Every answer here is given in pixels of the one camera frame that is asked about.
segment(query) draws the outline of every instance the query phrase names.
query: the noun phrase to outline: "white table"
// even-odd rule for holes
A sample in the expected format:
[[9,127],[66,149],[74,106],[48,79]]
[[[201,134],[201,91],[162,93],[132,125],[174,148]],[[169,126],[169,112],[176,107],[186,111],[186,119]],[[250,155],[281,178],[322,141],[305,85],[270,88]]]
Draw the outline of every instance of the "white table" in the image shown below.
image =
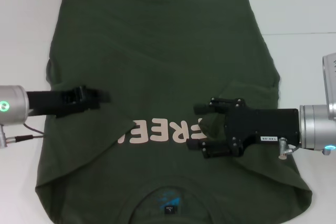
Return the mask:
[[[250,0],[281,75],[280,107],[325,104],[322,56],[336,52],[335,0]],[[45,69],[61,0],[0,0],[0,85],[48,90]],[[44,116],[27,124],[43,129]],[[31,134],[5,127],[7,136]],[[34,187],[41,140],[0,151],[0,222],[51,223]],[[299,150],[295,159],[313,190],[311,207],[290,224],[334,223],[336,154]]]

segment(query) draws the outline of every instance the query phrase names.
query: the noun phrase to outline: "green t-shirt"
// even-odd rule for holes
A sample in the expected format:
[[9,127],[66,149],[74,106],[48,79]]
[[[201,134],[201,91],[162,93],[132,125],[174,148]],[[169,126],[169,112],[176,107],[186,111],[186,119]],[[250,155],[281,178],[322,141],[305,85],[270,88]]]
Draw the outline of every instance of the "green t-shirt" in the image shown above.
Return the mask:
[[279,76],[248,0],[62,0],[47,79],[112,98],[46,120],[36,192],[54,223],[273,224],[311,203],[277,146],[204,159],[185,144],[224,137],[222,116],[201,120],[196,103],[277,107]]

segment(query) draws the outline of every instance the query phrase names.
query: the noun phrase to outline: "dark green shirt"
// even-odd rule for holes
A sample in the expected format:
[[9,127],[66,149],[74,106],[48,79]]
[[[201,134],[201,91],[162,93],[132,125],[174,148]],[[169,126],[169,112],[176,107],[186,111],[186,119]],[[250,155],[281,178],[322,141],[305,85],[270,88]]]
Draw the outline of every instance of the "dark green shirt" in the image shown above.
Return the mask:
[[201,120],[196,103],[277,107],[279,76],[248,0],[62,0],[47,78],[112,97],[46,120],[36,191],[54,223],[273,224],[311,203],[277,146],[204,159],[185,144],[224,137],[222,116]]

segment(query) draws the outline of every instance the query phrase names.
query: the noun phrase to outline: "green indicator light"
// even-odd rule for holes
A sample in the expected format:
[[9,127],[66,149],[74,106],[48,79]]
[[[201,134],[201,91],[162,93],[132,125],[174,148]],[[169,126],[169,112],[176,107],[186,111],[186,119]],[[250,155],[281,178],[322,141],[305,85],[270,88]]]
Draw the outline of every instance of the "green indicator light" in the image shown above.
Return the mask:
[[7,110],[9,110],[9,103],[6,101],[1,101],[0,102],[0,111],[1,112],[6,112]]

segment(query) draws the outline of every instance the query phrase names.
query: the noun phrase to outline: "white background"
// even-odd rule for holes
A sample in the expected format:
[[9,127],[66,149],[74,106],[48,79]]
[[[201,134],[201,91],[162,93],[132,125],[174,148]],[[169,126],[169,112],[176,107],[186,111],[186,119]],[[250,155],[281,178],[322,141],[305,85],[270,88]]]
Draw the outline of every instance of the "white background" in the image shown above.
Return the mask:
[[[322,56],[336,52],[335,0],[250,0],[260,30],[281,75],[280,107],[326,102]],[[61,0],[0,0],[0,85],[49,90],[45,69]],[[29,118],[40,130],[44,116]],[[31,134],[23,126],[6,135]],[[0,223],[46,224],[34,191],[41,140],[0,151]],[[299,150],[302,177],[313,190],[311,207],[288,223],[334,223],[336,154]]]

